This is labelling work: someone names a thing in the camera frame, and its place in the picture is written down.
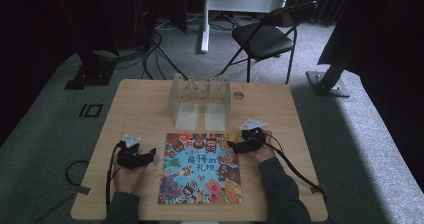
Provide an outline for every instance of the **forearm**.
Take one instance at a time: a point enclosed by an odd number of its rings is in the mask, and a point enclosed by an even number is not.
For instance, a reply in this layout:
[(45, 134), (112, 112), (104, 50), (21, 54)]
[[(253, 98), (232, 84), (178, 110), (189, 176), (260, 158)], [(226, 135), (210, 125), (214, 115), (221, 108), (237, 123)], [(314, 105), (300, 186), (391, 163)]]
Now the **forearm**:
[(280, 161), (276, 157), (265, 160), (259, 170), (268, 201), (267, 223), (311, 223), (308, 210), (299, 199), (299, 189)]
[(125, 192), (115, 192), (106, 219), (102, 223), (137, 224), (139, 201), (140, 197), (138, 196)]

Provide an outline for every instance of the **colorful book cover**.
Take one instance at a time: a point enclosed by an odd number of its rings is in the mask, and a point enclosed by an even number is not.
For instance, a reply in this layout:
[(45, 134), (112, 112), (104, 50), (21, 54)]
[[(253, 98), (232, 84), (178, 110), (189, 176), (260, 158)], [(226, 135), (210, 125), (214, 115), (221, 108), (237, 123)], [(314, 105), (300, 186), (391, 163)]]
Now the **colorful book cover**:
[(168, 133), (158, 203), (241, 203), (234, 133)]

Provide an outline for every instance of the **table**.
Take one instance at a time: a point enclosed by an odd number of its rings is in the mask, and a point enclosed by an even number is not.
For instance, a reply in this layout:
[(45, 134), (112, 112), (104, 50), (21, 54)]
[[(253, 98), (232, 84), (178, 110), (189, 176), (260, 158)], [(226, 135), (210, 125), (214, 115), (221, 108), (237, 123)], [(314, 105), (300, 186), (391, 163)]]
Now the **table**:
[(205, 0), (201, 51), (208, 52), (209, 10), (268, 13), (284, 7), (286, 0)]
[[(265, 221), (267, 205), (259, 170), (257, 164), (245, 154), (239, 156), (242, 204), (157, 204), (166, 133), (178, 131), (174, 129), (172, 112), (168, 107), (171, 85), (172, 81), (165, 80), (127, 79), (120, 83), (82, 182), (82, 186), (91, 188), (91, 193), (77, 195), (72, 217), (79, 220), (105, 218), (105, 180), (110, 156), (115, 144), (127, 133), (142, 137), (143, 153), (157, 148), (155, 162), (147, 168), (138, 190), (141, 197), (140, 219)], [(318, 183), (289, 87), (281, 84), (231, 83), (231, 93), (234, 92), (242, 92), (244, 98), (232, 99), (227, 132), (239, 130), (247, 118), (266, 120), (268, 125), (264, 129), (272, 131), (293, 165), (306, 178)], [(205, 132), (202, 108), (196, 131)], [(322, 195), (312, 194), (310, 187), (282, 163), (288, 175), (299, 185), (300, 199), (308, 208), (312, 220), (326, 220), (328, 214)]]

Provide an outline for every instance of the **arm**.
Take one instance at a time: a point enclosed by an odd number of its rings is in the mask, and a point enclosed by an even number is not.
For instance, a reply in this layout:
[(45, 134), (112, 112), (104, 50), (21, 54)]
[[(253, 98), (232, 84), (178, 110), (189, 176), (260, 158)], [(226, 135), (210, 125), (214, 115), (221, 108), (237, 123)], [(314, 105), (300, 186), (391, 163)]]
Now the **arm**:
[(130, 171), (120, 166), (116, 157), (113, 164), (115, 194), (113, 195), (106, 219), (102, 223), (138, 224), (138, 204), (140, 197), (135, 195), (135, 192), (147, 165)]
[[(272, 134), (262, 130), (271, 144)], [(309, 212), (299, 199), (299, 189), (294, 180), (288, 176), (275, 157), (274, 150), (263, 145), (259, 150), (248, 153), (258, 162), (268, 202), (267, 223), (311, 223)]]

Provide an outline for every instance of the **light wood surface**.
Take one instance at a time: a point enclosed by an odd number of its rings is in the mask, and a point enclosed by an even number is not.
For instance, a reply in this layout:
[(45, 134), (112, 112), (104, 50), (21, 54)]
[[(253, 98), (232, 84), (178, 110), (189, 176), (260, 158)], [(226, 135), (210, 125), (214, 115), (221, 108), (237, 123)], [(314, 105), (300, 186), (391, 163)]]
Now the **light wood surface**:
[[(138, 190), (141, 197), (139, 218), (142, 220), (179, 221), (266, 221), (265, 194), (257, 164), (240, 154), (240, 175), (243, 193), (241, 204), (172, 205), (158, 204), (159, 183), (166, 133), (175, 130), (168, 95), (172, 81), (123, 80), (118, 87), (109, 114), (92, 155), (82, 185), (91, 188), (89, 195), (78, 194), (71, 215), (79, 220), (102, 220), (106, 216), (105, 185), (110, 156), (125, 133), (141, 136), (141, 152), (156, 147), (155, 162), (143, 175)], [(281, 84), (231, 83), (231, 93), (242, 92), (244, 99), (231, 100), (227, 132), (237, 132), (247, 118), (268, 122), (270, 130), (283, 146), (286, 156), (306, 178), (318, 183), (302, 127), (290, 89)], [(204, 106), (200, 107), (197, 132), (205, 133)], [(313, 221), (327, 219), (322, 195), (312, 194), (309, 186), (297, 178), (280, 160), (300, 190), (300, 199)]]

